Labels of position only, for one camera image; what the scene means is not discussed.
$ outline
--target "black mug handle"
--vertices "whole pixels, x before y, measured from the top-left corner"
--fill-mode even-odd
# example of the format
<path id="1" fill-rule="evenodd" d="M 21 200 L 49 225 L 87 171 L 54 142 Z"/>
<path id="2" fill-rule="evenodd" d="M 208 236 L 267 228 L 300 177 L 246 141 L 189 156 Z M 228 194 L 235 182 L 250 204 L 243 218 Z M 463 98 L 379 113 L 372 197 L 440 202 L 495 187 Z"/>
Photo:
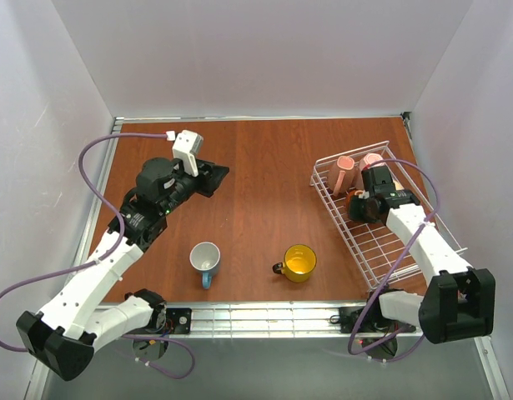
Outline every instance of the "black mug handle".
<path id="1" fill-rule="evenodd" d="M 273 272 L 278 273 L 279 275 L 282 274 L 282 270 L 284 269 L 284 264 L 279 262 L 278 264 L 273 265 Z"/>

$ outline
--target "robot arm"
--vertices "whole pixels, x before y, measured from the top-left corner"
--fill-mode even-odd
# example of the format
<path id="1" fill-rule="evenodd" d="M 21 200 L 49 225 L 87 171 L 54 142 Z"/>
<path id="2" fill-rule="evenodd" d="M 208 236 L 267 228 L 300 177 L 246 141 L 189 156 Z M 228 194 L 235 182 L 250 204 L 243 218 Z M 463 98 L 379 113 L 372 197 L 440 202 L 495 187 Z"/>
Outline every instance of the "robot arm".
<path id="1" fill-rule="evenodd" d="M 434 223 L 425 222 L 417 197 L 410 190 L 396 190 L 386 165 L 364 170 L 362 180 L 365 192 L 352 197 L 351 219 L 382 222 L 403 243 L 426 223 L 410 248 L 428 286 L 425 296 L 386 288 L 374 306 L 380 312 L 372 315 L 421 327 L 432 343 L 490 334 L 495 300 L 491 273 L 474 269 L 447 244 Z"/>
<path id="2" fill-rule="evenodd" d="M 74 379 L 95 352 L 125 333 L 138 328 L 157 330 L 165 314 L 165 301 L 145 289 L 117 307 L 94 312 L 112 286 L 167 228 L 167 215 L 195 193 L 211 197 L 229 172 L 227 167 L 195 158 L 202 141 L 197 133 L 183 131 L 175 140 L 173 160 L 148 160 L 120 208 L 124 220 L 121 244 L 110 257 L 98 259 L 119 236 L 115 217 L 88 259 L 96 265 L 76 273 L 37 313 L 24 312 L 18 319 L 27 350 L 62 379 Z"/>

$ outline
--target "gray floor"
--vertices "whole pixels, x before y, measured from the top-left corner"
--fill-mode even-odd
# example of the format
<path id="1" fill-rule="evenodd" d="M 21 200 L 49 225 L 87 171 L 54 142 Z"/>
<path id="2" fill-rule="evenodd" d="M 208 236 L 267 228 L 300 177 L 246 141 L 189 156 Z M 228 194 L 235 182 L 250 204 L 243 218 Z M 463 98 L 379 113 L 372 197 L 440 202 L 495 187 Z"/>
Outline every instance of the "gray floor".
<path id="1" fill-rule="evenodd" d="M 402 351 L 416 340 L 400 339 Z M 410 357 L 388 365 L 346 353 L 343 338 L 192 339 L 194 373 L 181 381 L 116 352 L 132 354 L 130 341 L 101 350 L 77 379 L 51 375 L 44 400 L 95 399 L 459 399 L 491 398 L 473 340 L 433 345 L 424 341 Z M 169 347 L 160 364 L 181 373 L 184 350 Z"/>

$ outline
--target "brown tabletop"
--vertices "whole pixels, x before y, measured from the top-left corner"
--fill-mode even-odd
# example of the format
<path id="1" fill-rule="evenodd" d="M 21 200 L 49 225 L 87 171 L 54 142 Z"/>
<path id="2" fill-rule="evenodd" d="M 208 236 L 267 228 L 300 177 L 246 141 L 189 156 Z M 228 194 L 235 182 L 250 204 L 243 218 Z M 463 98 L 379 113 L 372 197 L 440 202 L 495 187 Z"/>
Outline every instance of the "brown tabletop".
<path id="1" fill-rule="evenodd" d="M 414 162 L 399 117 L 123 125 L 124 133 L 183 129 L 203 135 L 199 158 L 230 167 L 230 174 L 212 198 L 193 195 L 168 216 L 167 230 L 106 301 L 121 302 L 125 293 L 141 288 L 170 302 L 365 298 L 367 285 L 309 178 L 317 159 L 384 140 L 390 140 L 396 157 Z M 119 140 L 106 198 L 120 206 L 143 162 L 171 158 L 171 146 L 159 140 Z M 420 181 L 416 173 L 410 176 Z M 93 248 L 112 218 L 103 207 Z M 202 288 L 200 275 L 189 263 L 191 249 L 200 242 L 213 242 L 221 251 L 220 273 L 209 290 Z M 296 243 L 310 246 L 317 255 L 314 274 L 304 283 L 271 271 Z M 421 276 L 398 286 L 417 293 L 425 290 Z"/>

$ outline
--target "dish rack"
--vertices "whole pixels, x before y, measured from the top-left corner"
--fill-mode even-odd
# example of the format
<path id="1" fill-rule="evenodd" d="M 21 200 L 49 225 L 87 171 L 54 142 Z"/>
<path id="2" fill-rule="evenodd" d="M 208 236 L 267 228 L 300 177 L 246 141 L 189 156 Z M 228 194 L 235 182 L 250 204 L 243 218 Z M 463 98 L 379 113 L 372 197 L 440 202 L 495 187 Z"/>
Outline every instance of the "dish rack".
<path id="1" fill-rule="evenodd" d="M 389 144 L 389 141 L 380 142 L 371 146 L 356 148 L 355 150 L 321 158 L 315 162 L 314 171 L 309 181 L 310 186 L 314 186 L 317 189 L 317 193 L 332 217 L 334 225 L 338 228 L 341 237 L 355 259 L 359 270 L 362 272 L 369 290 L 373 290 L 379 285 L 382 278 L 401 254 L 405 245 L 381 223 L 367 224 L 350 221 L 345 209 L 345 195 L 332 197 L 332 191 L 327 187 L 326 180 L 330 166 L 340 156 L 353 158 L 356 165 L 358 165 L 360 159 L 365 154 L 372 152 L 380 154 L 383 158 L 395 158 L 389 148 Z M 387 165 L 394 180 L 399 181 L 405 188 L 414 192 L 421 201 L 425 213 L 431 212 L 432 206 L 403 166 L 397 162 L 388 162 Z M 447 243 L 458 254 L 462 254 L 467 249 L 456 241 L 455 237 L 438 216 L 435 217 L 435 225 Z M 403 259 L 401 266 L 391 274 L 389 283 L 402 281 L 419 274 L 421 274 L 421 270 L 411 255 L 408 254 Z"/>

